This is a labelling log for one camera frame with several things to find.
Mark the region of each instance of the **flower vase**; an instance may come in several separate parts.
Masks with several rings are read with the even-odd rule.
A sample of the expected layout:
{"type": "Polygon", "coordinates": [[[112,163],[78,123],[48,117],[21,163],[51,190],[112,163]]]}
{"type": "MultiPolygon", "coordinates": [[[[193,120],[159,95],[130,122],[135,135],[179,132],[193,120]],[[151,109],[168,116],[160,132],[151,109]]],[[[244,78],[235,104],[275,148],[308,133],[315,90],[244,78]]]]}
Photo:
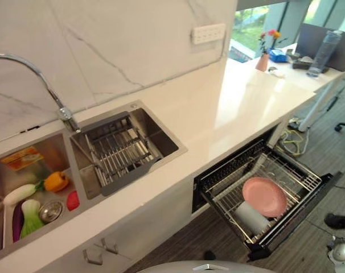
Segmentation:
{"type": "Polygon", "coordinates": [[[268,68],[268,62],[269,62],[269,54],[265,53],[262,54],[260,59],[258,60],[256,64],[256,69],[265,72],[268,68]]]}

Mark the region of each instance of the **gooseneck faucet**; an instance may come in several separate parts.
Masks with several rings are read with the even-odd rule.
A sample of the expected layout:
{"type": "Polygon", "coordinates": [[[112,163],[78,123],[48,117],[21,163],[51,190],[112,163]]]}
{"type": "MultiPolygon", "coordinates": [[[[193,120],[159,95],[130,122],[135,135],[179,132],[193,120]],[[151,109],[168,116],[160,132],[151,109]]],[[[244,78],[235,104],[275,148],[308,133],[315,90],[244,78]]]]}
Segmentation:
{"type": "Polygon", "coordinates": [[[67,108],[61,102],[58,95],[56,95],[56,93],[52,90],[51,86],[47,82],[46,78],[43,76],[40,69],[38,69],[33,63],[25,60],[24,58],[16,56],[16,55],[0,53],[0,59],[16,61],[17,63],[23,64],[25,67],[32,70],[41,79],[41,81],[42,81],[43,85],[45,86],[45,88],[47,89],[48,93],[54,99],[57,106],[59,107],[57,114],[58,114],[59,118],[64,122],[66,127],[69,130],[72,130],[72,131],[77,132],[77,133],[79,133],[81,131],[77,122],[75,121],[74,117],[72,116],[71,111],[69,110],[69,108],[67,108]]]}

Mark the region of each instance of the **cabinet handle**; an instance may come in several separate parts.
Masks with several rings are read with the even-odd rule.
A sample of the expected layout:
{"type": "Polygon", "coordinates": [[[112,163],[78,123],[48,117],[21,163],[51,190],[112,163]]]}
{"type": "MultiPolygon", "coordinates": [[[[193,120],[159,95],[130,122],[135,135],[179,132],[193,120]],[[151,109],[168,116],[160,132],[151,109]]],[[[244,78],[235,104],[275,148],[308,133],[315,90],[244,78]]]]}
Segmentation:
{"type": "Polygon", "coordinates": [[[103,264],[102,254],[99,254],[98,260],[90,260],[89,257],[88,257],[87,250],[84,249],[84,250],[83,250],[83,256],[84,256],[84,259],[85,259],[88,263],[96,264],[97,266],[101,266],[101,265],[103,264]]]}
{"type": "Polygon", "coordinates": [[[113,248],[110,249],[110,248],[106,245],[106,243],[105,243],[105,238],[103,238],[103,239],[101,240],[101,242],[102,242],[103,248],[104,248],[106,251],[118,255],[117,245],[114,245],[113,248]]]}

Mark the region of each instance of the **bok choy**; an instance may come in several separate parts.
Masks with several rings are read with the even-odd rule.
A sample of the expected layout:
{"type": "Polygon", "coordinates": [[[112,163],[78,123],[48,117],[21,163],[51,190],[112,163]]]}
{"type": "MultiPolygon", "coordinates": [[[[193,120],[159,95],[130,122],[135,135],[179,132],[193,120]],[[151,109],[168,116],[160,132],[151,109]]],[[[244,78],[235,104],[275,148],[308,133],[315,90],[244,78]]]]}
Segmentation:
{"type": "Polygon", "coordinates": [[[42,223],[40,217],[38,216],[38,210],[40,207],[40,202],[33,199],[29,199],[22,204],[24,224],[20,232],[21,238],[24,238],[25,236],[44,226],[44,223],[42,223]]]}

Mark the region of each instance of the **purple eggplant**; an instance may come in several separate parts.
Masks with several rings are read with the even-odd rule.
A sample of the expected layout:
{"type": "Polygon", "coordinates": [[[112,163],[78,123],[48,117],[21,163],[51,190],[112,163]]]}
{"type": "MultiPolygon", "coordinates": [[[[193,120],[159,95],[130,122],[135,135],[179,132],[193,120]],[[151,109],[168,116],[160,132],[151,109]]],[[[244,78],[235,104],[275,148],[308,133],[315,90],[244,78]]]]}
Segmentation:
{"type": "Polygon", "coordinates": [[[22,230],[24,224],[24,216],[22,212],[22,204],[24,200],[19,202],[17,206],[15,206],[13,211],[13,219],[12,219],[12,231],[13,231],[13,242],[15,243],[20,239],[20,231],[22,230]]]}

